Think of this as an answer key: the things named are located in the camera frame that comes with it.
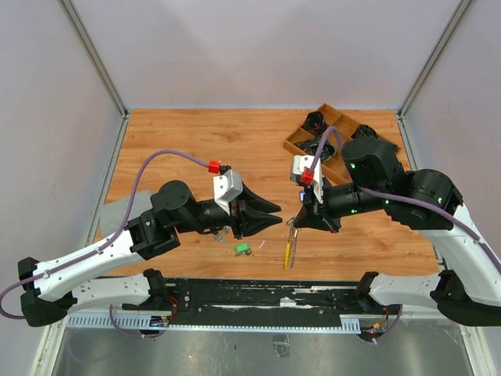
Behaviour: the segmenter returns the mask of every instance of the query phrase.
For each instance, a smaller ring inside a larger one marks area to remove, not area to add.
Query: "robotic hand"
[[[501,326],[501,262],[473,224],[451,179],[430,169],[405,172],[392,145],[374,137],[354,139],[341,157],[353,183],[339,186],[322,177],[319,164],[311,171],[313,157],[294,157],[291,180],[305,186],[294,226],[337,233],[342,217],[384,210],[426,237],[445,266],[422,277],[368,272],[356,289],[360,306],[425,306],[459,324]],[[302,183],[305,172],[309,179]]]
[[[148,269],[133,277],[97,277],[178,247],[178,233],[214,233],[230,226],[233,236],[241,239],[282,222],[280,217],[269,214],[279,212],[280,206],[251,192],[229,166],[221,166],[219,172],[221,175],[215,176],[213,182],[214,200],[197,201],[184,182],[170,181],[151,196],[153,207],[128,221],[116,239],[112,235],[46,262],[21,260],[20,280],[43,275],[23,285],[21,309],[28,324],[40,327],[79,309],[109,304],[159,309],[168,297],[160,272]],[[103,247],[110,239],[112,243]],[[57,270],[62,264],[67,267]]]

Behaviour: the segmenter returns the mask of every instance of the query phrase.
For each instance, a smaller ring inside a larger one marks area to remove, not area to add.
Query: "red connector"
[[[305,168],[305,170],[301,174],[301,177],[299,180],[301,181],[301,183],[308,184],[308,185],[311,184],[313,181],[313,172],[310,174],[309,170],[307,168]]]
[[[221,167],[220,161],[210,161],[209,162],[209,172],[212,172],[213,174],[218,174],[220,167]]]

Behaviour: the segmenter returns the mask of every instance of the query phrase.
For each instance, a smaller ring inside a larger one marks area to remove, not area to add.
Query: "wooden table top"
[[[125,134],[106,202],[127,197],[143,161],[160,149],[185,151],[203,161],[232,165],[256,194],[282,207],[284,221],[261,233],[229,245],[211,235],[183,233],[181,247],[148,262],[112,272],[132,275],[144,269],[160,270],[166,277],[245,277],[280,279],[357,280],[366,271],[412,276],[436,273],[431,244],[418,233],[394,223],[384,212],[341,220],[337,234],[302,229],[298,235],[293,269],[283,260],[289,228],[301,203],[300,187],[289,180],[292,155],[282,147],[285,138],[305,119],[307,110],[134,110]],[[371,125],[402,147],[399,158],[409,164],[393,111],[350,110],[349,116]],[[212,174],[176,156],[155,158],[146,169],[140,190],[153,192],[179,179],[197,200],[213,198]],[[248,243],[250,256],[234,256],[234,247]]]

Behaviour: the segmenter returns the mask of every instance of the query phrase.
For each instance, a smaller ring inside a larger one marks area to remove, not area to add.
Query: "green object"
[[[237,245],[235,247],[235,252],[236,253],[242,253],[242,252],[245,252],[245,251],[249,251],[250,249],[251,249],[251,247],[249,246],[249,244],[244,243],[244,244],[241,244],[241,245]]]

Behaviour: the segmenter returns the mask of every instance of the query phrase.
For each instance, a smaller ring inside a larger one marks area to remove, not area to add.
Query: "white backdrop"
[[[3,290],[19,260],[82,245],[120,117],[56,1],[0,2],[0,51]],[[0,373],[28,374],[41,332],[0,317]]]
[[[400,107],[458,0],[74,0],[127,107]]]
[[[501,256],[501,2],[474,3],[406,116],[420,167],[448,174]],[[485,330],[501,374],[501,329]]]

